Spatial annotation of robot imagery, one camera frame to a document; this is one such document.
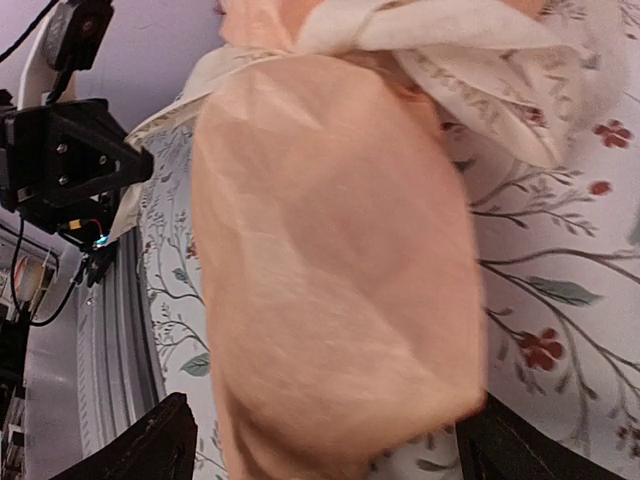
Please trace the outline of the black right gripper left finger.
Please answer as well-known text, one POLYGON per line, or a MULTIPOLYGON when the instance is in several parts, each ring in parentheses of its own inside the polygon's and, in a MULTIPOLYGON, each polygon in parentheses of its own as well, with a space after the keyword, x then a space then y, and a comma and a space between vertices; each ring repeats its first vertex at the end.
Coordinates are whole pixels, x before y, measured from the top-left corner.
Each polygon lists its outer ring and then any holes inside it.
POLYGON ((55 480, 191 480, 198 427, 184 393, 172 393, 103 449, 55 480))

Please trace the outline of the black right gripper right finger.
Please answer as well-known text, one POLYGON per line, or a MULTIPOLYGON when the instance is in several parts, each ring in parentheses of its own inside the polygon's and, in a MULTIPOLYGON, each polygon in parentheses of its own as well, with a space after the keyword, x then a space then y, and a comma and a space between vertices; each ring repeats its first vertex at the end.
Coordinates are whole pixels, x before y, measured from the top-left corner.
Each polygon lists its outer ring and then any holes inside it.
POLYGON ((618 479, 620 476, 551 440, 493 395, 456 424, 465 479, 618 479))

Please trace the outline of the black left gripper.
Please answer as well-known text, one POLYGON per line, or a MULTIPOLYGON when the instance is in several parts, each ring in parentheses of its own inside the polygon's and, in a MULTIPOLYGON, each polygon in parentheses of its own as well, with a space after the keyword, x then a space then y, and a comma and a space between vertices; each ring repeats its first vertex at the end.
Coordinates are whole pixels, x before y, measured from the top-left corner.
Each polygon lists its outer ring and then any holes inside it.
POLYGON ((129 145, 105 99, 19 110, 1 91, 1 206, 57 232, 56 208, 148 180, 153 156, 129 145))

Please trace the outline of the flower bouquet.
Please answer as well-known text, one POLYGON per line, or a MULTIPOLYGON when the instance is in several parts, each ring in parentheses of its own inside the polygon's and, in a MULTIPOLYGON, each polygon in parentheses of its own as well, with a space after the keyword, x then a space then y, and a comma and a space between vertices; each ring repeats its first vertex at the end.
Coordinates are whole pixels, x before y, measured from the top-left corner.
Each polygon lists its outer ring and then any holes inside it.
POLYGON ((228 1, 285 56, 196 123, 192 222, 233 479, 363 479, 486 399, 484 292, 432 100, 389 56, 292 53, 310 1, 228 1))

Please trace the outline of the cream ribbon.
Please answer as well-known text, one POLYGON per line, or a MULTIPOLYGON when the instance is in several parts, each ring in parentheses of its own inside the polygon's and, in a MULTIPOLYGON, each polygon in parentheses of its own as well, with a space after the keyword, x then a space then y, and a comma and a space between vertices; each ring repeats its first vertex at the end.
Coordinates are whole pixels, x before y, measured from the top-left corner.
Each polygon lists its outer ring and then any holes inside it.
POLYGON ((615 1, 225 1, 224 45, 128 136, 193 125, 199 236, 466 237, 437 121, 561 165, 627 73, 615 1))

